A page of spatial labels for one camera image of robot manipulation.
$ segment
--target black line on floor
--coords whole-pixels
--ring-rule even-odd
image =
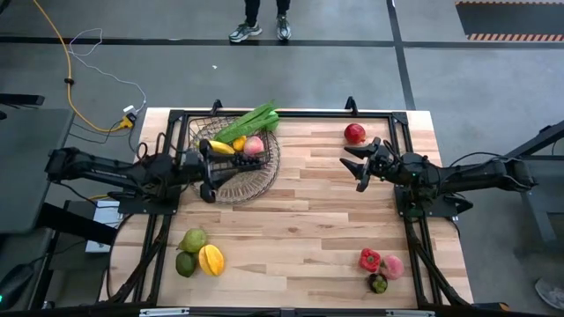
[[[412,84],[409,81],[407,61],[405,60],[404,43],[402,42],[402,34],[399,32],[399,23],[397,22],[394,0],[386,0],[386,4],[388,5],[388,14],[390,15],[391,33],[394,37],[394,48],[396,49],[399,80],[401,81],[402,90],[404,91],[405,108],[407,110],[415,110],[415,100],[413,99]]]
[[[564,49],[564,42],[426,42],[405,41],[404,48],[451,48],[451,49]]]
[[[63,38],[66,44],[72,38]],[[72,45],[93,45],[99,38],[76,39]],[[25,43],[25,44],[60,44],[57,38],[51,37],[26,37],[26,36],[0,36],[0,43]],[[191,40],[191,39],[123,39],[106,38],[102,45],[131,45],[131,46],[290,46],[290,47],[348,47],[348,48],[391,48],[394,41],[340,41],[340,40],[249,40],[241,43],[232,43],[229,40]]]
[[[64,38],[69,43],[71,38]],[[77,45],[93,45],[98,38],[82,38],[74,41]],[[0,36],[0,43],[23,44],[59,44],[57,38]],[[104,39],[102,45],[124,46],[291,46],[291,47],[346,47],[346,48],[392,48],[396,45],[404,48],[490,48],[490,49],[564,49],[564,42],[549,41],[339,41],[339,40],[293,40],[286,43],[278,40],[250,40],[231,43],[229,40],[169,40],[169,39]]]

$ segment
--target yellow cable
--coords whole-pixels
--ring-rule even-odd
[[[99,199],[104,199],[104,198],[108,198],[108,195],[95,195],[92,197],[88,197],[88,200],[99,200]]]
[[[63,40],[63,36],[61,36],[61,34],[59,33],[59,30],[57,30],[55,24],[53,24],[53,21],[51,21],[51,18],[49,17],[49,15],[43,10],[43,8],[40,6],[40,4],[37,2],[37,0],[33,0],[33,3],[35,4],[35,6],[37,6],[37,9],[39,9],[39,11],[41,11],[41,13],[43,14],[43,17],[45,17],[45,19],[47,20],[47,22],[49,22],[49,24],[51,25],[51,27],[53,28],[53,31],[55,31],[56,36],[59,38],[59,41],[61,42],[61,44],[63,45],[63,50],[64,50],[64,54],[65,56],[67,56],[67,69],[68,69],[68,79],[72,79],[72,66],[71,66],[71,57],[69,56],[69,52],[67,51],[67,47],[64,44],[64,40]],[[74,107],[74,104],[72,103],[72,97],[71,97],[71,83],[67,83],[67,99],[69,100],[69,105],[72,108],[72,110],[74,111],[75,114],[77,114],[80,119],[84,120],[84,122],[86,122],[89,126],[91,126],[93,129],[99,131],[99,132],[116,132],[117,130],[123,129],[125,128],[122,124],[120,124],[117,128],[113,128],[113,129],[102,129],[102,128],[98,128],[96,127],[92,122],[88,121],[88,119],[86,119],[78,110],[76,107]]]

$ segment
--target red pomegranate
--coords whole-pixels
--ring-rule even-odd
[[[345,129],[345,139],[350,144],[361,144],[367,138],[367,132],[357,123],[349,124]]]

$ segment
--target avocado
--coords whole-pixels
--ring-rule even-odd
[[[184,277],[190,277],[196,270],[196,255],[188,252],[180,252],[176,256],[176,272]]]

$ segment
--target green mango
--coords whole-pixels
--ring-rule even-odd
[[[197,253],[205,246],[207,237],[202,229],[190,229],[184,234],[184,239],[180,241],[178,248],[182,251]]]

